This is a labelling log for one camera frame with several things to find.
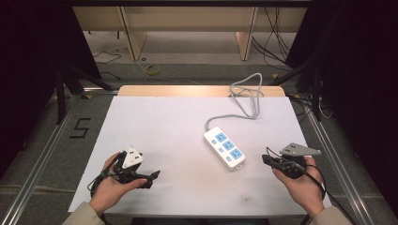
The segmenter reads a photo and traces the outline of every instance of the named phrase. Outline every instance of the human hand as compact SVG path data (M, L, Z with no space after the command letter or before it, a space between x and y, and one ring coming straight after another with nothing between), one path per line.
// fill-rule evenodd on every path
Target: human hand
M306 157L305 162L307 165L316 166L312 157ZM272 172L286 186L292 199L308 213L310 218L314 218L325 209L321 190L308 176L302 175L300 178L291 179L277 169L272 169ZM309 166L306 172L322 184L322 176L316 168Z
M103 169L105 169L109 165L109 163L111 163L112 160L117 157L117 155L118 153L109 157L106 160ZM127 184L120 184L112 176L108 176L106 179L99 183L96 192L91 198L90 205L94 209L94 211L96 211L97 215L100 216L107 209L115 206L123 197L123 195L125 195L130 190L133 190L145 184L146 181L146 179L137 179Z

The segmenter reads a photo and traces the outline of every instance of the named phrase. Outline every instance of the power cord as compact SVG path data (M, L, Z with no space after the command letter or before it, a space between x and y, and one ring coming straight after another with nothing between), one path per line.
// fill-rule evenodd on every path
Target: power cord
M238 84L248 81L249 79L251 79L252 77L255 77L255 76L260 77L260 81L259 81L257 89L251 89L251 88L247 88L247 87L238 85ZM238 105L238 107L243 111L243 113L245 115L243 116L243 115L238 115L238 114L227 114L227 115L211 117L206 121L206 124L205 124L206 131L210 130L209 123L210 123L210 121L212 121L214 119L227 118L227 117L255 119L260 114L260 96L262 96L262 97L264 96L264 94L261 92L262 82L263 82L263 76L260 73L254 73L242 81L232 83L229 86L230 97L235 101L235 103ZM251 99L251 102L253 103L253 113L252 114L247 113L245 111L245 109L242 107L242 105L239 103L239 101L237 101L237 99L236 99L236 97L240 97L240 95L244 92L249 92L249 94L250 94L250 99Z

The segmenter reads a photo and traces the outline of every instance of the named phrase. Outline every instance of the white power strip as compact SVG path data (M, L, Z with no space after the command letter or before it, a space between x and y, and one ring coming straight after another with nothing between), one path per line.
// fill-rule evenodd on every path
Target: white power strip
M207 144L230 171L242 168L242 163L246 159L245 155L220 128L215 127L204 136Z

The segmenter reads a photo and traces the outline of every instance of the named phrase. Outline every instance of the floor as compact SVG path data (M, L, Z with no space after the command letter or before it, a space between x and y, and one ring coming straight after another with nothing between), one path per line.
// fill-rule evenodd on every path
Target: floor
M150 79L142 76L141 70L148 65L161 65L161 72L168 75L163 78L171 83L186 78L196 79L197 74L192 74L197 70L202 71L204 76L207 75L212 83L215 81L211 80L212 77L216 77L216 80L223 78L228 82L235 79L236 72L242 72L242 78L247 77L252 71L264 69L266 64L271 64L272 67L268 67L263 73L267 74L267 81L272 81L273 75L283 76L286 73L277 68L288 69L276 60L266 58L266 62L264 55L253 46L249 60L241 61L234 33L149 33L138 62L130 59L123 34L117 38L116 32L90 33L84 32L93 55L96 55L95 60L98 62L99 70L103 72L101 76L104 81L115 86L126 83L149 83ZM268 35L259 33L254 34L254 37L260 43L265 43ZM295 34L283 34L287 46L291 45L294 37ZM283 57L275 38L270 41L268 49ZM116 79L114 75L119 76L121 80ZM297 78L284 83L284 91L295 93L296 81ZM89 82L82 81L82 83L87 90L98 89ZM80 180L100 132L113 95L115 93L103 94L98 91L84 97L71 96L68 102L71 113L64 120L63 127L54 125L56 100L50 99L48 107L43 110L35 130L26 142L25 150L15 158L7 174L0 181L2 218L7 215L8 209L13 204L20 203L21 211L17 210L20 212L17 224L62 223L68 216L70 200L73 198L76 184ZM306 111L307 109L295 102L292 102L292 105L298 115L307 144L325 152L322 157L315 159L327 177L328 190L356 223L398 224L397 218L383 196L355 157L355 152L339 126L338 118L328 119L326 114L322 122L317 123L312 114ZM82 121L86 123L83 125L90 127L90 132L87 132L84 139L71 139L71 136L76 135L75 121L79 118L90 118L90 121ZM24 188L30 189L30 194L20 198L21 190ZM113 224L130 224L130 217L109 216L108 219ZM269 223L299 224L301 219L302 217L271 218Z

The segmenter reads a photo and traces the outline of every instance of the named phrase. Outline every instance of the white tabletop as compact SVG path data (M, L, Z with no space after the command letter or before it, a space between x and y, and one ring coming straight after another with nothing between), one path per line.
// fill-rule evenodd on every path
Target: white tabletop
M249 109L249 99L242 97ZM143 153L138 173L161 170L151 189L135 189L107 213L136 217L270 218L306 213L262 162L268 146L306 145L287 97L261 97L256 120L225 118L220 127L246 155L230 172L205 143L208 118L237 113L229 97L114 97L82 180L70 205L90 200L87 185L115 152L134 146Z

